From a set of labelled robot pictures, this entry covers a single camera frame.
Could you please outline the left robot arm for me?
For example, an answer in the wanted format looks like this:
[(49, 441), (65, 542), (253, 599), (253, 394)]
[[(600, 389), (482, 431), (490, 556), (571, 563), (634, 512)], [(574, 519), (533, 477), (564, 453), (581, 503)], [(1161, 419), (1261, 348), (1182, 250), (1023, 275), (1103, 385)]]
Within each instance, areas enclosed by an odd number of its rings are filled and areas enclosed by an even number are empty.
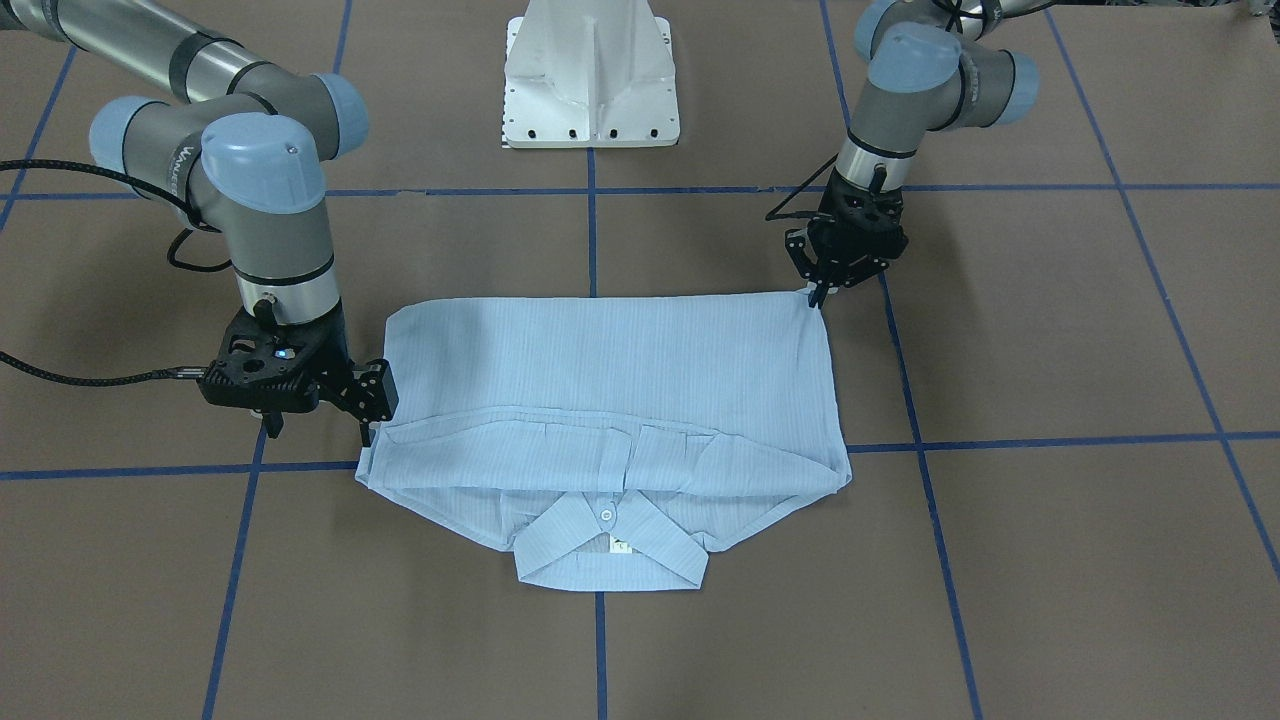
[(822, 307), (835, 291), (883, 273), (908, 247), (902, 187), (929, 132), (1020, 120), (1036, 104), (1041, 73), (1028, 56), (983, 46), (1028, 1), (874, 1), (855, 28), (867, 77), (841, 149), (815, 170), (818, 206), (783, 243)]

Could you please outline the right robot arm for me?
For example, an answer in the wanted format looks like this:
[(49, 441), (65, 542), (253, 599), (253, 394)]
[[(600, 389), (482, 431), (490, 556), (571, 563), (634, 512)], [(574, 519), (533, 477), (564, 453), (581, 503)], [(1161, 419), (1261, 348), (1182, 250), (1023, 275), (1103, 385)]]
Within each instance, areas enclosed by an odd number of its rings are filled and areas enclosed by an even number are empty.
[(273, 438), (285, 415), (328, 402), (370, 446), (398, 398), (387, 360), (349, 355), (323, 173), (369, 136), (358, 90), (338, 74), (292, 73), (151, 1), (5, 1), (3, 28), (102, 56), (172, 95), (104, 106), (90, 128), (90, 164), (31, 159), (3, 169), (100, 176), (170, 204), (187, 232), (224, 238), (241, 297), (206, 366), (78, 378), (3, 361), (68, 386), (192, 380), (207, 402), (256, 413)]

